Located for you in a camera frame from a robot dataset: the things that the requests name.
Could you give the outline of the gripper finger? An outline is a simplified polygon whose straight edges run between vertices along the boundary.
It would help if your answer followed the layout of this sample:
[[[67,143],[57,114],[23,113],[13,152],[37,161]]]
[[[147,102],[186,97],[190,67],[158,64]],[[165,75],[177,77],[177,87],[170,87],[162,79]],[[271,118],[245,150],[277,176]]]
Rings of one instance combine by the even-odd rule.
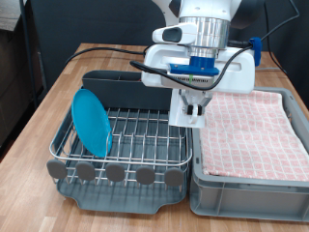
[[[179,91],[179,95],[182,98],[183,101],[183,111],[187,115],[192,115],[193,114],[193,105],[188,101],[189,97],[189,92],[187,90],[181,89]]]
[[[212,99],[212,92],[201,92],[198,95],[199,102],[198,105],[198,115],[202,116],[205,114],[205,108],[210,103]]]

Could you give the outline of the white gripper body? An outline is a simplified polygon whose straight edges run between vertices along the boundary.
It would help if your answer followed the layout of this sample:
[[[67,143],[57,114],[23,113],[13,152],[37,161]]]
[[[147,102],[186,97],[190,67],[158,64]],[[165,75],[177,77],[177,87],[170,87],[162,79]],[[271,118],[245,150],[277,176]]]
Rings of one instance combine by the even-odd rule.
[[[153,45],[141,65],[146,86],[248,94],[254,88],[255,61],[250,50],[228,47],[215,58],[189,56],[186,46]]]

